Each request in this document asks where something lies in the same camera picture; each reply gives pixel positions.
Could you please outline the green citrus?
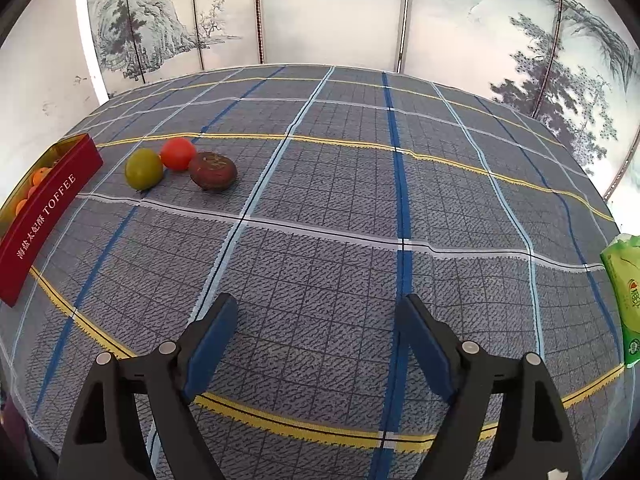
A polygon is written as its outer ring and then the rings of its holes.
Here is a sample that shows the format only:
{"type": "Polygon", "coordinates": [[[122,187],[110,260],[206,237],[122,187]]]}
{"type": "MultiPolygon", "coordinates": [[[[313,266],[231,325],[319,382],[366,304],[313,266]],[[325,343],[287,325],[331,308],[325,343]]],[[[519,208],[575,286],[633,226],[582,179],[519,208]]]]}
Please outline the green citrus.
{"type": "Polygon", "coordinates": [[[127,159],[125,179],[137,191],[143,192],[160,183],[164,166],[160,155],[150,148],[138,148],[127,159]]]}

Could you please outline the dark maroon passion fruit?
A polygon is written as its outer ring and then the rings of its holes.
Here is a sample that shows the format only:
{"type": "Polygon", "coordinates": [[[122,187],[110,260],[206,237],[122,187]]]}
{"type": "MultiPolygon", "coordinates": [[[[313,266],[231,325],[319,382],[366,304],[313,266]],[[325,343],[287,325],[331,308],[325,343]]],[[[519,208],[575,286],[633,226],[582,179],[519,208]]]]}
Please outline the dark maroon passion fruit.
{"type": "Polygon", "coordinates": [[[204,191],[225,191],[238,177],[235,163],[215,152],[196,153],[188,170],[191,180],[204,191]]]}

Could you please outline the orange tangerine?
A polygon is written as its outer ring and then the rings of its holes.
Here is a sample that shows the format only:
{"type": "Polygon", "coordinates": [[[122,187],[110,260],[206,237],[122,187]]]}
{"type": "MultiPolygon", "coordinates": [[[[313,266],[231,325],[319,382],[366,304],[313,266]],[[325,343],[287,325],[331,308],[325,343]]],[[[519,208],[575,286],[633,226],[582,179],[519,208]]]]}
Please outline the orange tangerine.
{"type": "Polygon", "coordinates": [[[27,200],[26,198],[24,200],[21,200],[15,207],[15,215],[17,216],[21,210],[24,208],[24,206],[27,204],[27,200]]]}

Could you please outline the green tissue pack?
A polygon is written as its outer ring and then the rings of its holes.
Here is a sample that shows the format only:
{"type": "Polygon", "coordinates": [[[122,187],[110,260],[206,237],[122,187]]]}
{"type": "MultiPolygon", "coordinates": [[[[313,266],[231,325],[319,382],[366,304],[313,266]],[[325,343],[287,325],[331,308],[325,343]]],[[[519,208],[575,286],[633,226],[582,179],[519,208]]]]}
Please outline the green tissue pack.
{"type": "Polygon", "coordinates": [[[601,252],[611,281],[623,334],[626,367],[639,363],[640,347],[640,237],[620,233],[601,252]]]}

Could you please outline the red toffee tin box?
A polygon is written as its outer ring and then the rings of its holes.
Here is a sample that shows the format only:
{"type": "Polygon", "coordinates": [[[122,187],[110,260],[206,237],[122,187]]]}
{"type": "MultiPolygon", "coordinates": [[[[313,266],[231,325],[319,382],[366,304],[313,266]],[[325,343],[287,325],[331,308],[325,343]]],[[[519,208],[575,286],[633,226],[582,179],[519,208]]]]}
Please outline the red toffee tin box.
{"type": "Polygon", "coordinates": [[[27,170],[1,208],[1,301],[12,307],[20,296],[29,269],[49,234],[76,195],[103,165],[92,137],[68,136],[51,145],[27,170]],[[51,171],[27,200],[32,174],[51,171]],[[16,205],[27,204],[16,216],[16,205]]]}

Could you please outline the orange fruit in tin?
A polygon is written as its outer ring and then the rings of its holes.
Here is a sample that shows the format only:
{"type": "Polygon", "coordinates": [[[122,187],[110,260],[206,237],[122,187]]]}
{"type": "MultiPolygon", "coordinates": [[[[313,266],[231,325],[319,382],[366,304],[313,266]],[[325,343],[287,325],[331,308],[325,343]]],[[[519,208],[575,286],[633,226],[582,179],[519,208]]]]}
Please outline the orange fruit in tin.
{"type": "Polygon", "coordinates": [[[45,177],[47,177],[48,173],[51,171],[50,167],[41,167],[38,168],[33,174],[32,174],[32,186],[35,188],[36,186],[39,186],[40,183],[43,181],[43,179],[45,177]]]}

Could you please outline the blue plaid tablecloth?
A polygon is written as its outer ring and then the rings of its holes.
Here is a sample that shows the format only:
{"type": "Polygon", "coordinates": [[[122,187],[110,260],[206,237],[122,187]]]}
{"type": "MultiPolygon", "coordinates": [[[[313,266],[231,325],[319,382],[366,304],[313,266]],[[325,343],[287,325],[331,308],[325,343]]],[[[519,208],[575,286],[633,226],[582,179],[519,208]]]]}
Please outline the blue plaid tablecloth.
{"type": "Polygon", "coordinates": [[[1,310],[3,385],[59,450],[93,358],[140,356],[220,292],[238,324],[195,419],[231,479],[408,479],[446,413],[395,323],[418,294],[484,350],[537,351],[582,470],[600,476],[639,420],[614,292],[617,235],[575,157],[541,122],[376,70],[273,65],[128,90],[53,133],[103,165],[1,310]],[[222,192],[138,148],[172,138],[235,163],[222,192]]]}

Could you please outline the painted landscape folding screen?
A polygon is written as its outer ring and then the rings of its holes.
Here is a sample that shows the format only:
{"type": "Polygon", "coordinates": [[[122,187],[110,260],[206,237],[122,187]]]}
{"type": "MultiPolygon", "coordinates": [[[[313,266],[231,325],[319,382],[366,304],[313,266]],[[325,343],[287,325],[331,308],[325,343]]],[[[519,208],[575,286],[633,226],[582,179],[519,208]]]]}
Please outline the painted landscape folding screen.
{"type": "Polygon", "coordinates": [[[391,70],[546,125],[610,200],[639,187],[639,46],[608,0],[87,0],[107,91],[260,62],[391,70]]]}

